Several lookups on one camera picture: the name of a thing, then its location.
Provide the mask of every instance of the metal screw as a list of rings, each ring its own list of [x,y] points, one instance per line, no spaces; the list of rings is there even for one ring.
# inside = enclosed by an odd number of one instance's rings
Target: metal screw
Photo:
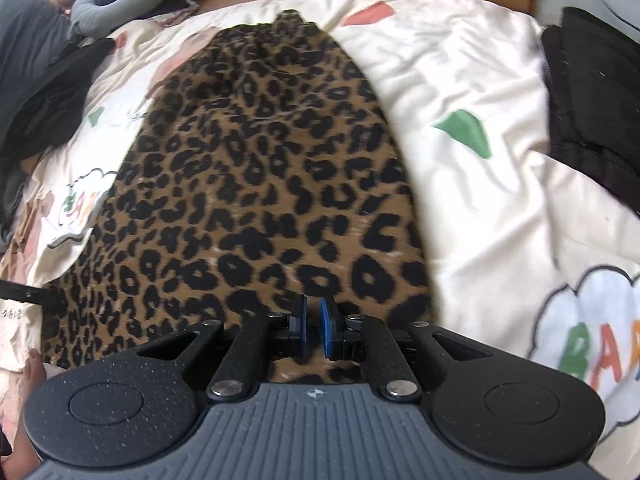
[[[231,397],[242,392],[242,383],[235,379],[218,381],[211,387],[211,393],[219,397]]]
[[[409,397],[418,391],[418,386],[411,381],[391,381],[386,386],[386,390],[388,391],[389,395],[393,397]]]

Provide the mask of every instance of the human foot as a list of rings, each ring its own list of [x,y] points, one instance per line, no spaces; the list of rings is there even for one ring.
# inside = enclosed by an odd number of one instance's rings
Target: human foot
[[[20,382],[20,396],[23,402],[47,378],[40,353],[31,349],[24,363],[24,372]],[[22,480],[40,465],[36,451],[31,445],[24,428],[22,415],[15,434],[14,452],[2,461],[2,469],[6,480]]]
[[[31,395],[31,392],[36,389],[47,378],[47,373],[44,370],[44,364],[42,363],[42,356],[35,349],[29,350],[29,357],[24,363],[24,372],[22,375],[22,381],[20,382],[20,394],[24,400]]]

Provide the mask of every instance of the circular pad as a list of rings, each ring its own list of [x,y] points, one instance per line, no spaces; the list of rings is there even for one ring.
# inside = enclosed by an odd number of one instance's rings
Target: circular pad
[[[500,384],[486,394],[484,402],[495,416],[513,424],[539,424],[560,408],[552,392],[527,383]]]
[[[142,394],[133,386],[96,383],[74,394],[69,410],[85,424],[110,426],[133,418],[142,408],[142,402]]]

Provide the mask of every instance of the pillow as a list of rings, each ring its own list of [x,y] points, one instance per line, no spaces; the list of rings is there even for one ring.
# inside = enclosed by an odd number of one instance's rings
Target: pillow
[[[66,45],[69,20],[48,0],[0,0],[0,96],[28,84]]]
[[[157,7],[163,0],[117,0],[99,7],[96,0],[76,0],[71,7],[69,39],[81,36],[106,38],[117,28]]]

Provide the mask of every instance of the cartoon cloud print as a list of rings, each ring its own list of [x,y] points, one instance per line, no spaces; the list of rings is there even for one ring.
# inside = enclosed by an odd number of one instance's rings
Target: cartoon cloud print
[[[607,409],[602,440],[640,416],[640,282],[615,267],[590,269],[540,312],[529,359],[585,381]]]

